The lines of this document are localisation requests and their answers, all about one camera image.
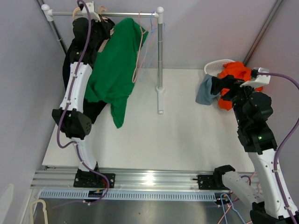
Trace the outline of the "beige wooden hanger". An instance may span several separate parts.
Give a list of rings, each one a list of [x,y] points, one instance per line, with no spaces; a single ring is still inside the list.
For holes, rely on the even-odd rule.
[[[77,8],[74,9],[74,11],[73,11],[73,13],[72,13],[72,18],[73,18],[73,20],[75,20],[75,18],[76,18],[76,14],[77,14],[80,10],[81,10],[80,7],[77,7]]]
[[[100,6],[98,8],[98,15],[100,18],[100,21],[98,22],[100,29],[100,46],[98,49],[98,53],[101,53],[103,51],[105,45],[114,33],[115,23],[111,19],[102,15],[102,13],[106,12],[106,10],[107,8],[105,6]]]

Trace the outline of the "white perforated plastic basket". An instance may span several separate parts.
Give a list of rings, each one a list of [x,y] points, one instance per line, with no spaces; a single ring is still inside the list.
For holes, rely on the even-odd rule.
[[[224,70],[223,65],[227,64],[227,63],[232,63],[232,62],[235,62],[235,61],[231,60],[231,59],[221,59],[221,60],[216,60],[216,61],[207,63],[204,66],[204,72],[205,72],[205,74],[209,74],[211,76],[217,77]]]

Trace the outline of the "orange t shirt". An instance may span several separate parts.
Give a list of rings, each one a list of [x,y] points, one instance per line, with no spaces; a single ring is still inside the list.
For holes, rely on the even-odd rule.
[[[219,78],[224,78],[227,75],[233,75],[234,78],[242,79],[244,81],[249,81],[251,78],[251,69],[245,67],[241,62],[229,62],[223,65],[222,72],[218,75]],[[220,109],[225,109],[227,111],[232,109],[232,103],[230,101],[225,101],[219,99],[218,106]]]

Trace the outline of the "green t shirt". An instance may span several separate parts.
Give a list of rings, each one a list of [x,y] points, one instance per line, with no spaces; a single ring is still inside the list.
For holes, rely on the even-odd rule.
[[[124,123],[127,100],[135,85],[132,75],[140,38],[139,25],[132,18],[117,23],[103,51],[97,53],[86,87],[84,99],[94,103],[102,100],[111,105],[111,115],[117,128]]]

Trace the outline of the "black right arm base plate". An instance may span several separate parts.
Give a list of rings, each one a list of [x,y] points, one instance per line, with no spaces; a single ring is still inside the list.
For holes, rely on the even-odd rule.
[[[213,175],[197,175],[192,179],[196,181],[200,190],[224,190],[224,186],[218,185]]]

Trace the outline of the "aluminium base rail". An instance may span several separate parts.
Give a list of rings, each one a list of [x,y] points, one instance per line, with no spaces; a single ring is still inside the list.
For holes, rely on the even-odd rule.
[[[31,189],[73,189],[75,167],[42,167],[33,177]],[[116,174],[114,190],[191,191],[198,190],[197,175],[212,171],[170,171],[146,169],[101,168],[101,173]]]

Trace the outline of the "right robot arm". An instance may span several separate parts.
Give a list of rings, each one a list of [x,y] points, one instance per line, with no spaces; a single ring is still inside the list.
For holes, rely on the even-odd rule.
[[[215,169],[213,185],[233,191],[249,208],[254,224],[297,224],[299,209],[288,192],[278,161],[281,147],[266,123],[273,113],[271,98],[252,86],[245,86],[244,81],[232,75],[212,77],[211,94],[216,95],[223,89],[228,89],[222,99],[232,103],[238,139],[258,174],[262,194],[258,194],[231,166]]]

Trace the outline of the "light blue wire hanger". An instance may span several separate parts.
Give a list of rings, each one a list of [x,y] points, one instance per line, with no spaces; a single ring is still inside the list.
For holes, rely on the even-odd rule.
[[[155,40],[158,37],[158,21],[156,16],[156,11],[150,13],[149,17],[149,26],[146,28],[147,36],[145,36],[145,32],[143,31],[143,46],[140,49],[140,53],[142,53],[142,58],[139,59],[138,65],[138,81],[144,82],[146,76],[148,74],[147,69],[151,67],[154,61],[154,57],[158,52],[158,41]]]

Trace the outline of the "grey-blue t shirt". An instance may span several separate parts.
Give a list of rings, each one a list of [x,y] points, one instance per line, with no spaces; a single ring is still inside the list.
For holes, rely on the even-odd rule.
[[[199,90],[195,99],[195,102],[201,105],[211,105],[215,98],[220,97],[220,93],[217,95],[211,94],[212,77],[206,74],[202,83],[199,86]]]

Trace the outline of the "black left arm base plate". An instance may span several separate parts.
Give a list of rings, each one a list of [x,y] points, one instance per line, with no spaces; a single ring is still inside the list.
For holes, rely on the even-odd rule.
[[[102,173],[109,181],[109,188],[114,188],[115,177],[114,173]],[[77,169],[73,186],[75,188],[106,188],[107,180],[91,171],[82,171]]]

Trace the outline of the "metal clothes rack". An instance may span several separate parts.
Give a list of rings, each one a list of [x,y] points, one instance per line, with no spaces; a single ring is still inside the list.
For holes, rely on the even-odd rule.
[[[66,53],[67,49],[66,46],[62,40],[62,37],[54,23],[54,16],[59,15],[59,16],[71,16],[72,13],[63,13],[63,12],[54,12],[49,5],[41,2],[40,3],[40,8],[48,21],[48,24],[50,26],[50,29],[52,33],[54,34],[54,37],[57,39],[58,43],[60,43],[61,48],[64,53]],[[164,92],[165,88],[163,87],[163,13],[164,13],[164,8],[163,7],[158,7],[156,10],[156,16],[157,16],[157,21],[158,21],[158,68],[157,68],[157,87],[156,87],[156,92],[157,92],[157,112],[158,114],[163,114],[164,113]],[[78,12],[76,16],[82,16],[81,12]],[[105,17],[138,17],[138,13],[114,13],[114,12],[103,12],[103,16]],[[150,17],[150,13],[141,13],[141,17]]]

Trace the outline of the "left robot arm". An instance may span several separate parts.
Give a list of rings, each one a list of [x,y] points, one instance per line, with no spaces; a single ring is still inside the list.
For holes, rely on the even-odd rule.
[[[90,187],[96,187],[105,176],[88,142],[92,119],[84,114],[85,91],[100,47],[111,37],[114,22],[80,17],[72,22],[74,38],[66,52],[63,64],[65,95],[52,117],[57,124],[56,140],[60,148],[73,145],[79,160],[77,174]]]

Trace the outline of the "black t shirt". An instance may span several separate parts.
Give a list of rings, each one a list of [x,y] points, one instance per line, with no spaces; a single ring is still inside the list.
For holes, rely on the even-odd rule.
[[[91,37],[88,43],[87,50],[85,52],[83,62],[90,63],[91,66],[94,66],[96,55],[98,53],[98,49],[100,46],[100,43],[98,42],[97,33],[94,30],[94,22],[95,20],[91,21]],[[68,85],[70,71],[71,71],[71,63],[76,62],[80,58],[80,54],[84,49],[86,38],[87,38],[87,32],[88,32],[88,19],[84,17],[80,17],[75,19],[72,22],[73,25],[73,34],[74,39],[72,40],[67,53],[65,55],[64,64],[62,68],[62,74],[63,74],[63,81],[65,88]],[[83,101],[83,114],[88,116],[92,123],[95,122],[97,116],[101,113],[103,108],[106,106],[106,103],[102,100],[96,100],[96,102],[90,102],[87,99],[84,99]]]

